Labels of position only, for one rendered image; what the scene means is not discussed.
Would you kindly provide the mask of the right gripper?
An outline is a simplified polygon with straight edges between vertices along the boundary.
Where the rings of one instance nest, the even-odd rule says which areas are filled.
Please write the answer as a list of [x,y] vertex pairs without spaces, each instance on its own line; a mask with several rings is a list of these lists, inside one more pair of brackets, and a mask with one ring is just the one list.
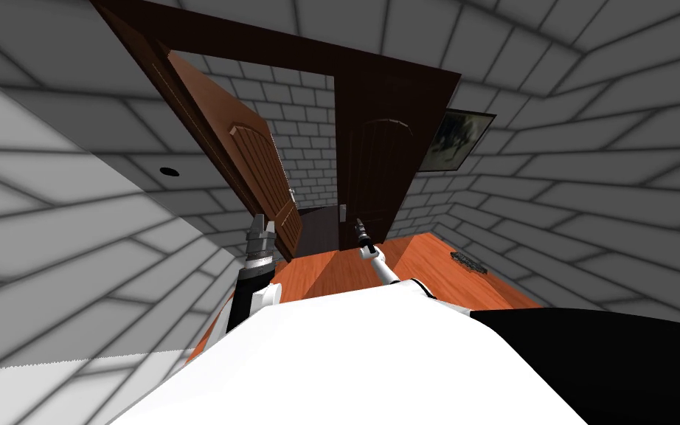
[[360,218],[356,219],[356,232],[358,232],[358,243],[360,247],[366,247],[369,252],[374,252],[375,247],[370,241],[370,237],[366,234],[366,227]]

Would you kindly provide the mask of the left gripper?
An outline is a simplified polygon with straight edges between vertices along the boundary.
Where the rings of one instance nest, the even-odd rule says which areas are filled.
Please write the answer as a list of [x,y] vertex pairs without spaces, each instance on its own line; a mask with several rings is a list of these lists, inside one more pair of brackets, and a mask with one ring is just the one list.
[[276,238],[275,223],[269,221],[265,225],[265,216],[256,214],[250,226],[250,231],[246,234],[246,255],[271,257],[274,251],[274,240]]

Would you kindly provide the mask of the dark brown door leaf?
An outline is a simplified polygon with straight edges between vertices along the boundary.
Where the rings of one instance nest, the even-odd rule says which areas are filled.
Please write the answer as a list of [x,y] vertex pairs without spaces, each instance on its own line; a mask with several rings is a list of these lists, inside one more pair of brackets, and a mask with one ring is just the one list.
[[341,250],[357,247],[357,220],[373,243],[385,241],[458,82],[442,69],[421,77],[336,75]]

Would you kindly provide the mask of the dark flat floor grate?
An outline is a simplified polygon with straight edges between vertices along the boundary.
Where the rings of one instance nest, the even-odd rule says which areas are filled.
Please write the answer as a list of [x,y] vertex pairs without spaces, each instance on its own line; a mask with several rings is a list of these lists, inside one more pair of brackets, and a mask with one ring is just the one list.
[[488,274],[488,270],[483,265],[471,260],[471,258],[461,252],[451,252],[451,257],[454,261],[458,262],[461,266],[464,266],[466,269],[469,269],[472,272],[484,275]]

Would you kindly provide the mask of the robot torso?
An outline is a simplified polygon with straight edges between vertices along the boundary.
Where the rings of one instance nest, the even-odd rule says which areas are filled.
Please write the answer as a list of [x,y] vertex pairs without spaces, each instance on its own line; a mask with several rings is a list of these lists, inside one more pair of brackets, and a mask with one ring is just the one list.
[[267,306],[110,425],[586,425],[496,332],[399,284]]

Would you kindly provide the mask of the framed wall picture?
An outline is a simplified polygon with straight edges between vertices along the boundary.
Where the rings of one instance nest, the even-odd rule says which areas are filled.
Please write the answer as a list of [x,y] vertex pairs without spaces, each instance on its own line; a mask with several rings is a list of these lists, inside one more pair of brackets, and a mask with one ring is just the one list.
[[495,114],[447,108],[418,172],[459,170],[495,117]]

